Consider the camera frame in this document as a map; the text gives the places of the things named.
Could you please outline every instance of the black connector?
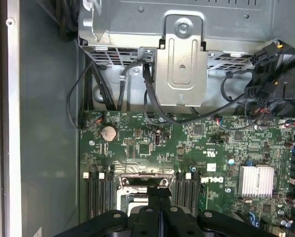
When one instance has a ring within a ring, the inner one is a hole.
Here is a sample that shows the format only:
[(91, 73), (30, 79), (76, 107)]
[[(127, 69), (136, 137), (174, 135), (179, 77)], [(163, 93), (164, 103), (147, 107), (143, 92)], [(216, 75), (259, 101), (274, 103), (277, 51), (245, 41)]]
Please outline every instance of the black connector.
[(275, 60), (276, 56), (282, 53), (282, 47), (277, 44), (271, 43), (262, 50), (258, 51), (251, 57), (251, 63), (256, 66), (258, 64), (266, 64)]
[(272, 99), (273, 93), (275, 92), (277, 85), (271, 82), (266, 82), (260, 91), (257, 93), (256, 97), (258, 100), (258, 106), (265, 108), (268, 102)]

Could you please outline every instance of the black capacitor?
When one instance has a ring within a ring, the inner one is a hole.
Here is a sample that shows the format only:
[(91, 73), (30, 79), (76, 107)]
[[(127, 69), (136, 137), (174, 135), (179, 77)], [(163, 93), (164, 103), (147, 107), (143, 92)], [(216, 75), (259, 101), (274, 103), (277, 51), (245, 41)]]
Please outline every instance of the black capacitor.
[(292, 196), (290, 195), (286, 195), (286, 200), (292, 202), (292, 203), (295, 203), (295, 198), (293, 198)]
[(286, 200), (286, 204), (289, 205), (290, 207), (294, 207), (295, 208), (295, 203), (290, 202), (289, 200)]

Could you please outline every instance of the chip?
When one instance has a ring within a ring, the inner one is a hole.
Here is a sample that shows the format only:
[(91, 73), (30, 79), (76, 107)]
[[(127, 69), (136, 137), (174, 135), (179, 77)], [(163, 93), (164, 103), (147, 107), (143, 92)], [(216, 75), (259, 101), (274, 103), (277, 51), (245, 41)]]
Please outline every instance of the chip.
[(195, 127), (193, 127), (193, 134), (201, 135), (202, 134), (202, 126), (196, 125)]
[(262, 207), (262, 211), (263, 211), (263, 213), (270, 214), (270, 213), (271, 213), (271, 205), (270, 205), (270, 204), (265, 204), (265, 205)]
[(242, 139), (243, 139), (243, 133), (240, 131), (235, 132), (234, 140), (235, 141), (242, 141)]
[(149, 156), (151, 155), (149, 143), (140, 143), (139, 144), (139, 154)]

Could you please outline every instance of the gray metal wall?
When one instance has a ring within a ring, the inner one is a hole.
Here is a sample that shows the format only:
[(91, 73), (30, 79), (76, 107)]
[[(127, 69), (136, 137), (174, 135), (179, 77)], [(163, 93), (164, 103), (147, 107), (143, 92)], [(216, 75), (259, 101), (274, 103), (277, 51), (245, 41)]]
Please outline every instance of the gray metal wall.
[[(79, 50), (62, 42), (36, 1), (20, 1), (20, 148), (23, 237), (78, 222), (77, 132), (66, 116)], [(72, 98), (72, 111), (76, 94)]]

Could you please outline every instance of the silver heatsink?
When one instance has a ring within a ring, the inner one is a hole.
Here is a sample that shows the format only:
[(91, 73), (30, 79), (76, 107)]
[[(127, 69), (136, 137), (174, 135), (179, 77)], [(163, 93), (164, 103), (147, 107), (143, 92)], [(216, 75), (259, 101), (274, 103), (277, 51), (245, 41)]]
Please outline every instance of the silver heatsink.
[(271, 198), (274, 169), (268, 166), (241, 166), (238, 194), (244, 198)]

